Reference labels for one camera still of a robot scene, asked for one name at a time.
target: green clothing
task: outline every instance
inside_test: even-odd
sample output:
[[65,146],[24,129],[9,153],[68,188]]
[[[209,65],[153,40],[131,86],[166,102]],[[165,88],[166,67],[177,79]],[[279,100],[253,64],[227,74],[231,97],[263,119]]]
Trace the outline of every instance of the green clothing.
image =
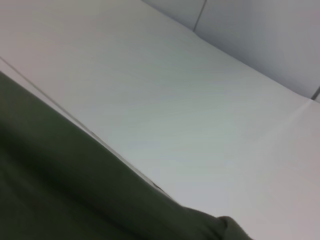
[[1,240],[249,240],[189,209],[0,72]]

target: cloth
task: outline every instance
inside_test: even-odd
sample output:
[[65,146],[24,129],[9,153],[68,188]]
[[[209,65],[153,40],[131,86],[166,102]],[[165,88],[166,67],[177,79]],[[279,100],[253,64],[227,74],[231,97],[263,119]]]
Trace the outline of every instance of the cloth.
[[1,240],[249,240],[183,207],[0,72]]

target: white panel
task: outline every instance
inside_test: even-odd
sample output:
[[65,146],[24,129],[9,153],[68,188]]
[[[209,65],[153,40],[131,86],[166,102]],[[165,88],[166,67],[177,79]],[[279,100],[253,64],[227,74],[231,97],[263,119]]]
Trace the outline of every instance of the white panel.
[[194,28],[205,0],[143,0],[189,29]]
[[319,0],[208,0],[201,38],[311,98],[320,86]]
[[319,239],[320,104],[140,0],[0,4],[0,55],[179,203]]

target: dark green fabric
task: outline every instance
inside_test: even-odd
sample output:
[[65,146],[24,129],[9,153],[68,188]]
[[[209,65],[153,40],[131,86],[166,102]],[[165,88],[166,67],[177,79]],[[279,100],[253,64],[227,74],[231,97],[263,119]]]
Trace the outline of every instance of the dark green fabric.
[[183,207],[0,73],[0,240],[248,240]]

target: white desk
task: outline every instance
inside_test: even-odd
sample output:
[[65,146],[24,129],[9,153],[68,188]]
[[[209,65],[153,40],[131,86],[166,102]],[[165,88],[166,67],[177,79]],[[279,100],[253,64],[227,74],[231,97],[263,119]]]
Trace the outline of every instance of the white desk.
[[319,239],[320,104],[139,0],[2,0],[0,34],[0,56],[182,205]]

